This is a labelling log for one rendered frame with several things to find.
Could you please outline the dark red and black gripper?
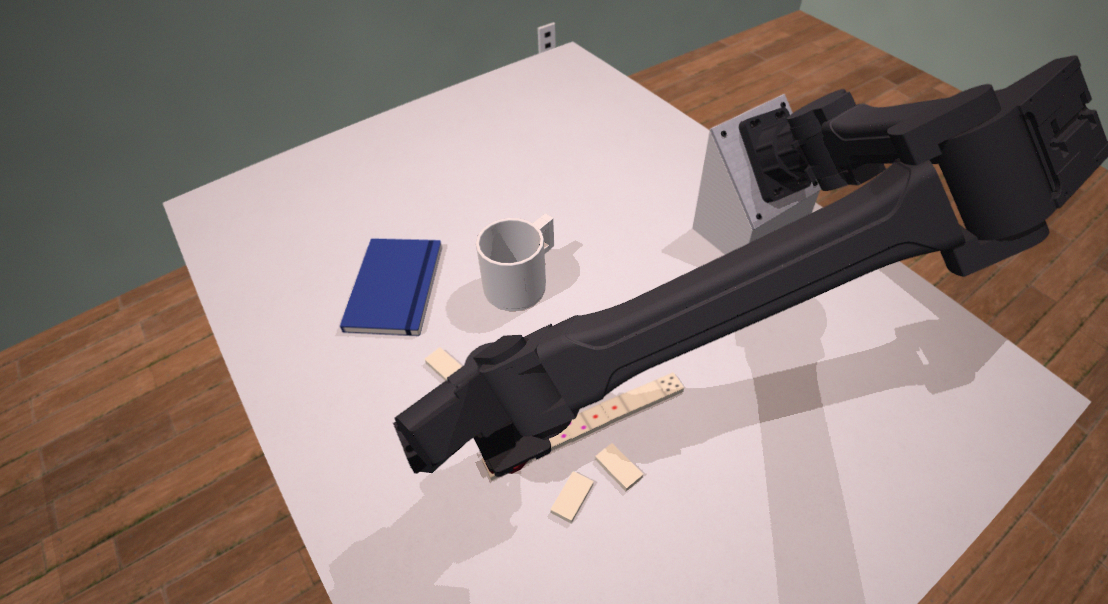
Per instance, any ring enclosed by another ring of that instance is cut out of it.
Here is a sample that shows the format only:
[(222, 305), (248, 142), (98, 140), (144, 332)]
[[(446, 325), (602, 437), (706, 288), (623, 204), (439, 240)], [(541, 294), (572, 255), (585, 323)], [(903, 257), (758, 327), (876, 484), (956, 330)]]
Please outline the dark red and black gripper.
[(533, 458), (540, 459), (548, 455), (551, 452), (551, 442), (548, 439), (520, 436), (514, 424), (513, 429), (516, 446), (499, 455), (484, 460), (488, 470), (491, 474), (495, 474), (495, 477), (504, 477), (507, 473), (513, 474), (521, 470), (529, 460)]

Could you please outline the grey mug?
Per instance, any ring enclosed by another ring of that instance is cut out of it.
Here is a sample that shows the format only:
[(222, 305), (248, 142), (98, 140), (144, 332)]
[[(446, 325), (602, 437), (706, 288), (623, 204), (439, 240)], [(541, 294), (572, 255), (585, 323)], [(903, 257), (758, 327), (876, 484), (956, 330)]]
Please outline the grey mug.
[(553, 247), (554, 221), (547, 214), (534, 223), (507, 218), (482, 229), (476, 248), (488, 303), (506, 311), (538, 303), (546, 290), (545, 254)]

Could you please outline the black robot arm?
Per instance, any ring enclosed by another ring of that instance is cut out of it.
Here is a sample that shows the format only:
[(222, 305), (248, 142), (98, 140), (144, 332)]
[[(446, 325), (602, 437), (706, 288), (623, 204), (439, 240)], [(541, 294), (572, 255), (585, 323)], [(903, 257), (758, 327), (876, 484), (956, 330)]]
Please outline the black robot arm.
[(871, 181), (629, 301), (479, 346), (394, 417), (410, 468), (433, 473), (475, 436), (484, 460), (499, 455), (516, 446), (513, 424), (558, 436), (630, 378), (890, 264), (941, 252), (965, 277), (1036, 246), (1108, 157), (1080, 66), (1058, 58), (995, 92), (889, 108), (841, 89), (741, 121), (767, 203), (815, 180), (823, 191)]

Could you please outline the blue notebook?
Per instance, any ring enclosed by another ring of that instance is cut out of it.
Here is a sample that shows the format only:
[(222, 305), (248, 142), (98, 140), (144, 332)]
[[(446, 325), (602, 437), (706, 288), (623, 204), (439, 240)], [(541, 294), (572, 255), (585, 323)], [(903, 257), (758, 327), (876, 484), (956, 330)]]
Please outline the blue notebook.
[(420, 336), (441, 252), (441, 240), (371, 238), (342, 332)]

